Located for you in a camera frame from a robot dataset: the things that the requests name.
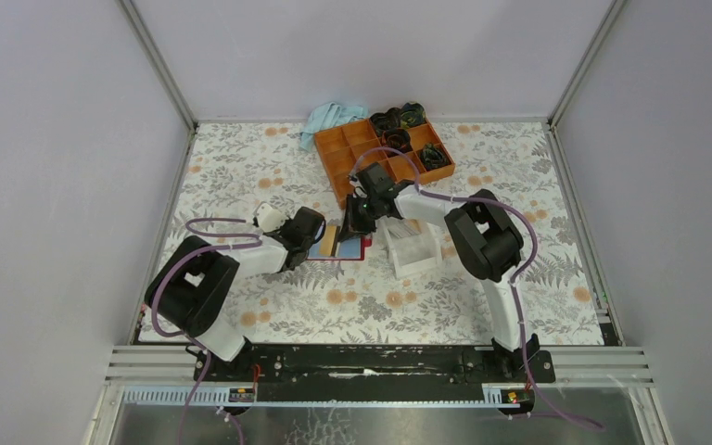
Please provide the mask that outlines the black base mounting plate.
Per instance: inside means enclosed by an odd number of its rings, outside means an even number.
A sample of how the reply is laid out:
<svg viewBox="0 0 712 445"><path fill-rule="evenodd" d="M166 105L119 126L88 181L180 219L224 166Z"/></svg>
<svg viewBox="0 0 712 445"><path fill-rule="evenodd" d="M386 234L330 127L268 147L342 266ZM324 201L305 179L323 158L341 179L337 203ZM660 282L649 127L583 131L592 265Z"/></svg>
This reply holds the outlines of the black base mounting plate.
<svg viewBox="0 0 712 445"><path fill-rule="evenodd" d="M194 376L244 383L259 402L469 402L484 387L527 387L556 380L549 351L492 346L247 344L230 362L196 356Z"/></svg>

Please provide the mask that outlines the rolled tie orange pattern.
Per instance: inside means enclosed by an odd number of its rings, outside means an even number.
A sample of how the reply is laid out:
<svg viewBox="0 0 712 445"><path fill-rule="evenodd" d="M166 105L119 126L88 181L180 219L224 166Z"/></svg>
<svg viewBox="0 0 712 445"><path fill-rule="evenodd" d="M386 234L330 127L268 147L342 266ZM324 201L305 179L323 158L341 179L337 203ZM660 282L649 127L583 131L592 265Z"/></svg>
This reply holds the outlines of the rolled tie orange pattern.
<svg viewBox="0 0 712 445"><path fill-rule="evenodd" d="M380 140L382 146L389 148L388 158L395 157L399 153L407 154L413 151L412 138L408 131L403 128L386 131Z"/></svg>

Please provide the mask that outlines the rolled tie dark striped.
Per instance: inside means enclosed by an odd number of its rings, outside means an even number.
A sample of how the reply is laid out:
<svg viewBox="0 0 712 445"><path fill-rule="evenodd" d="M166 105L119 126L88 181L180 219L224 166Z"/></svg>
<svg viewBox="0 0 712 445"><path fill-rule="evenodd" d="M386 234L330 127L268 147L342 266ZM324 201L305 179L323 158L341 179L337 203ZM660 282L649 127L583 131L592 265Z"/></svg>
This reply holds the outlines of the rolled tie dark striped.
<svg viewBox="0 0 712 445"><path fill-rule="evenodd" d="M389 108L385 112L377 112L369 117L371 126L377 138L382 138L386 131L401 127L401 109Z"/></svg>

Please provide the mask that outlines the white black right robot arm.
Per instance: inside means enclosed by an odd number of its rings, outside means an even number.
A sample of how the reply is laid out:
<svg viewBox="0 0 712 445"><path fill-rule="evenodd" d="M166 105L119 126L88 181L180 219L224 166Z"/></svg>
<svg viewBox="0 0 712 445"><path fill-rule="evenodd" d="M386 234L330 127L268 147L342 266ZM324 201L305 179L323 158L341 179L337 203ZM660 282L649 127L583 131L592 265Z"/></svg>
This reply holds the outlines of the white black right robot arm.
<svg viewBox="0 0 712 445"><path fill-rule="evenodd" d="M446 230L460 263L484 289L496 373L509 382L526 375L539 345L526 326L517 288L517 278L529 263L522 259L525 241L510 218L510 207L485 189L470 197L452 197L411 180L396 182L378 163L352 171L349 181L354 190L346 198L342 238L372 233L385 218L417 220Z"/></svg>

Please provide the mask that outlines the light blue cloth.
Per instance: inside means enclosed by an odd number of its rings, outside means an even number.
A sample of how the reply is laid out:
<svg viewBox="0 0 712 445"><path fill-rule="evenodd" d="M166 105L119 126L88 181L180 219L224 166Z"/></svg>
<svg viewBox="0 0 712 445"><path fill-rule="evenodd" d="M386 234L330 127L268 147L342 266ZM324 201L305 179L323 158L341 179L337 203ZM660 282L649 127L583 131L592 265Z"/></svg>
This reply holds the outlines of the light blue cloth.
<svg viewBox="0 0 712 445"><path fill-rule="evenodd" d="M343 106L329 102L315 108L300 132L300 148L311 151L314 146L313 136L323 130L359 121L368 117L369 109L363 106Z"/></svg>

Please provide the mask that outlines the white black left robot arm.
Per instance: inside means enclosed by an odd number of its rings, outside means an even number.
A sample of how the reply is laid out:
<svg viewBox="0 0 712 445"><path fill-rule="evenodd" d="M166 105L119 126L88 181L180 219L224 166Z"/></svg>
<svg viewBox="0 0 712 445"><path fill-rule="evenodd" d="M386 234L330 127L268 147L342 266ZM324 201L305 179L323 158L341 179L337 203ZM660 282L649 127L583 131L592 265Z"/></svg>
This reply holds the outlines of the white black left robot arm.
<svg viewBox="0 0 712 445"><path fill-rule="evenodd" d="M322 237L325 217L301 207L294 216L263 203L250 221L257 234L221 234L226 242L212 245L211 233L186 224L191 233L172 253L145 293L154 331L161 337L184 336L215 356L215 369L230 381L245 377L250 357L247 338L222 315L235 280L292 271L309 257Z"/></svg>

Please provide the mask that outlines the gold credit card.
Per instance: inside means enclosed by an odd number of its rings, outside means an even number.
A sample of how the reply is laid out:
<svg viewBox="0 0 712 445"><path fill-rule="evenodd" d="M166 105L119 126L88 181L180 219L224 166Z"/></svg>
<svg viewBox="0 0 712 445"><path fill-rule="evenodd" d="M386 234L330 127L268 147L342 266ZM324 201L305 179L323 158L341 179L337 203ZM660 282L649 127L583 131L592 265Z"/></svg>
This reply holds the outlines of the gold credit card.
<svg viewBox="0 0 712 445"><path fill-rule="evenodd" d="M333 258L337 254L339 226L327 225L318 243L317 254L321 258Z"/></svg>

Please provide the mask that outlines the rolled tie yellow green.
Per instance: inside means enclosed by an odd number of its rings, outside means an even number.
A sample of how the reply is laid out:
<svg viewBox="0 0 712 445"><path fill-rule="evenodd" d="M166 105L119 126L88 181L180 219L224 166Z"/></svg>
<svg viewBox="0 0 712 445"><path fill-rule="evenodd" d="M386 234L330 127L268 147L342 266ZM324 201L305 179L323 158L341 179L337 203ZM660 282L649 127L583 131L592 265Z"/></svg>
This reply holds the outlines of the rolled tie yellow green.
<svg viewBox="0 0 712 445"><path fill-rule="evenodd" d="M400 108L400 126L413 128L427 123L426 111L417 102L408 102Z"/></svg>

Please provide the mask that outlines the rolled tie green pattern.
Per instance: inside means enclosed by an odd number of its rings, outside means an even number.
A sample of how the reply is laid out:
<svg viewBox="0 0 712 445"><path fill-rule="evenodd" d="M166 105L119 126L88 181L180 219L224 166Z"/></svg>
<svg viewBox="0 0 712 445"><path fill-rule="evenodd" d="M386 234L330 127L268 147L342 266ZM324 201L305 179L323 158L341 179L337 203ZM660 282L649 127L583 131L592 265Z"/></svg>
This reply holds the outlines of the rolled tie green pattern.
<svg viewBox="0 0 712 445"><path fill-rule="evenodd" d="M451 160L441 145L427 143L417 154L427 172L451 165Z"/></svg>

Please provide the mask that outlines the stack of white cards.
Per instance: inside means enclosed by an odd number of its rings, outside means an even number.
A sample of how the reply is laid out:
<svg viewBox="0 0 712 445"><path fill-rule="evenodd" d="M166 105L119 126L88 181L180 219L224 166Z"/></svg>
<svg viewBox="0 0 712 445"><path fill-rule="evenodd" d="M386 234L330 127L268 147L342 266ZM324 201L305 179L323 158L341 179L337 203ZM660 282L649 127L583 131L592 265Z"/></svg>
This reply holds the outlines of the stack of white cards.
<svg viewBox="0 0 712 445"><path fill-rule="evenodd" d="M388 232L391 237L396 239L422 234L422 230L416 220L391 220L388 225Z"/></svg>

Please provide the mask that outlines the red leather card holder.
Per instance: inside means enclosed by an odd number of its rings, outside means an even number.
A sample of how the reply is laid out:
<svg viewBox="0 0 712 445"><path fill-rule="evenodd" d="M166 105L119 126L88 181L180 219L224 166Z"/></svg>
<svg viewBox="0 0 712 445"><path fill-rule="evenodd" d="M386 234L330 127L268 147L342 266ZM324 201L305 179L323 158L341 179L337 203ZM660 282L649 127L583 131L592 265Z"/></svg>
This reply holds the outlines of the red leather card holder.
<svg viewBox="0 0 712 445"><path fill-rule="evenodd" d="M333 258L321 258L317 254L318 243L323 237L325 228L319 231L316 243L311 247L308 255L309 261L363 261L366 250L372 246L372 239L369 236L357 236L349 239L341 239L342 227L339 226L337 241L337 254Z"/></svg>

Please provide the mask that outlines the orange wooden compartment tray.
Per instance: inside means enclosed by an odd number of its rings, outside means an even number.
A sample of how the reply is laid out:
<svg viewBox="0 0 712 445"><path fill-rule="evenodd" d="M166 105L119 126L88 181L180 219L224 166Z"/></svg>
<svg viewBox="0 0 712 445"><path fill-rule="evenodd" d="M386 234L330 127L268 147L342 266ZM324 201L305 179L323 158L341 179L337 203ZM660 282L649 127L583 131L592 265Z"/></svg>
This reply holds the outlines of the orange wooden compartment tray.
<svg viewBox="0 0 712 445"><path fill-rule="evenodd" d="M347 195L353 192L349 174L356 164L363 169L378 163L396 182L412 180L414 169L419 171L422 184L436 182L454 174L456 163L428 120L423 119L419 124L403 130L409 135L406 155L410 161L399 159L397 155L380 148L388 139L375 132L373 122L369 119L346 123L313 135L341 209L345 208Z"/></svg>

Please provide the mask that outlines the white card box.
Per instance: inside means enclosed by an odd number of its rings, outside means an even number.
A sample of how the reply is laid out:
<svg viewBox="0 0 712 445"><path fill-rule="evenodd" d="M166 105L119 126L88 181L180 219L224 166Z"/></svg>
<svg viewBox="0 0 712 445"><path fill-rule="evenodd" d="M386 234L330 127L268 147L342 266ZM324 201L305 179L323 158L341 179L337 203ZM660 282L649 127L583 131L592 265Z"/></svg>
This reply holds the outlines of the white card box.
<svg viewBox="0 0 712 445"><path fill-rule="evenodd" d="M398 279L418 273L425 273L438 268L442 262L440 243L435 227L427 222L418 221L422 234L396 239L390 236L388 225L394 218L378 221L378 232L383 236L388 249L388 260L393 266Z"/></svg>

